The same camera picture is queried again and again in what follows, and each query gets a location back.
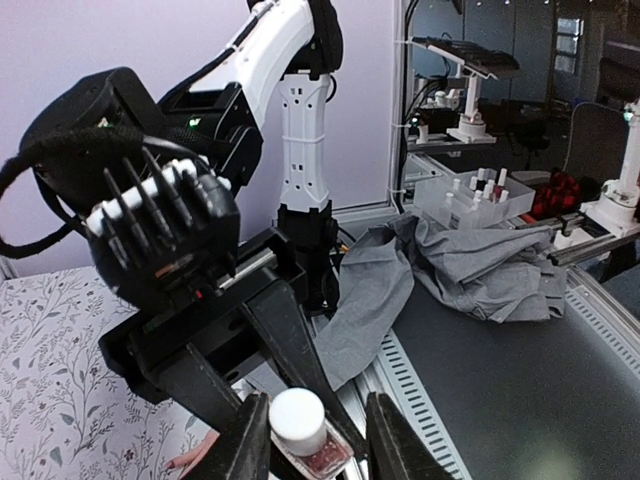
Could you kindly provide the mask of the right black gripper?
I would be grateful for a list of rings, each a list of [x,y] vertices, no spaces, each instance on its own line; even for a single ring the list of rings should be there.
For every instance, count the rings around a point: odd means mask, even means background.
[[[52,101],[19,155],[61,234],[82,235],[105,283],[136,308],[101,342],[136,393],[172,398],[221,432],[241,405],[226,380],[265,353],[365,455],[300,308],[308,287],[292,242],[275,228],[240,239],[236,197],[262,143],[240,83],[155,101],[132,69],[117,67]]]

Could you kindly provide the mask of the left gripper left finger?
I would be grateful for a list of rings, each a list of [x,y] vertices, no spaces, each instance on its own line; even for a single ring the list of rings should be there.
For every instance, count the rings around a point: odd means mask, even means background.
[[[269,397],[250,394],[211,450],[210,479],[268,479]]]

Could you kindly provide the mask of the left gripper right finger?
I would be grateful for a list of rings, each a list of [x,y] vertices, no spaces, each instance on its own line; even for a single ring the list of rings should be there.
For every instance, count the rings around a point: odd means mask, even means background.
[[[450,480],[389,395],[366,402],[368,477],[376,480]]]

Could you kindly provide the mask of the glitter nail polish bottle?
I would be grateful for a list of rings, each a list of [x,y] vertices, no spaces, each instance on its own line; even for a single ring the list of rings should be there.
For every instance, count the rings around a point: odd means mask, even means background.
[[[295,454],[275,433],[271,440],[305,479],[334,479],[354,456],[354,451],[331,423],[325,424],[326,438],[319,449],[306,456]]]

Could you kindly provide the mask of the white nail polish cap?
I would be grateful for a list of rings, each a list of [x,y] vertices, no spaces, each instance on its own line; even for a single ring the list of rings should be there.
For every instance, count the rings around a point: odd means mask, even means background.
[[[294,455],[317,453],[327,438],[321,399],[304,388],[289,388],[273,398],[269,424],[275,436]]]

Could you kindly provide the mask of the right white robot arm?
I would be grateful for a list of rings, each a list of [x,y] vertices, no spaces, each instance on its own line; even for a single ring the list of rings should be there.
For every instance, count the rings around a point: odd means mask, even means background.
[[[101,341],[136,393],[221,428],[240,404],[231,371],[265,348],[362,458],[304,316],[336,301],[322,160],[342,32],[328,1],[249,7],[223,51],[160,100],[128,68],[81,79],[31,124],[19,157],[63,221],[56,237],[81,233],[137,308]]]

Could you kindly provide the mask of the person's bare hand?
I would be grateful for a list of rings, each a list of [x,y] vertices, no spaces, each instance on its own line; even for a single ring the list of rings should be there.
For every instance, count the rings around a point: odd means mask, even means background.
[[[167,470],[180,470],[179,479],[184,479],[204,459],[218,438],[219,433],[216,430],[210,430],[196,447],[171,459],[167,464]]]

